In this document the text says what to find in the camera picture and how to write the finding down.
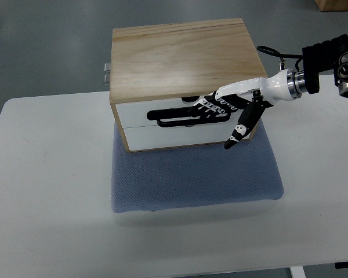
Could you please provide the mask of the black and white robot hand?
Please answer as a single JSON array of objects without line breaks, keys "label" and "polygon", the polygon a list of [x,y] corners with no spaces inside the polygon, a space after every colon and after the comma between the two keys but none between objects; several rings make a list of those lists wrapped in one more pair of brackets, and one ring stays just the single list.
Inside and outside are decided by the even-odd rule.
[{"label": "black and white robot hand", "polygon": [[208,120],[240,109],[242,112],[237,124],[224,143],[224,148],[230,149],[251,133],[265,109],[280,100],[292,101],[301,95],[302,90],[295,83],[295,73],[284,69],[271,78],[253,78],[222,86],[198,100],[189,113]]}]

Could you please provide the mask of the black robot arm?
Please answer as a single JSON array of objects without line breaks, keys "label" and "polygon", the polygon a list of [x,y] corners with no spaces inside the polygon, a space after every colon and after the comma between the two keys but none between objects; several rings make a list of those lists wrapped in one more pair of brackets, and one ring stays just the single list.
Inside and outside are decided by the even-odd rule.
[{"label": "black robot arm", "polygon": [[280,70],[285,69],[286,58],[297,59],[295,69],[287,69],[287,84],[293,98],[299,98],[302,93],[318,93],[319,74],[325,71],[332,71],[339,95],[348,98],[348,35],[304,47],[302,54],[283,54],[267,46],[256,49],[278,57]]}]

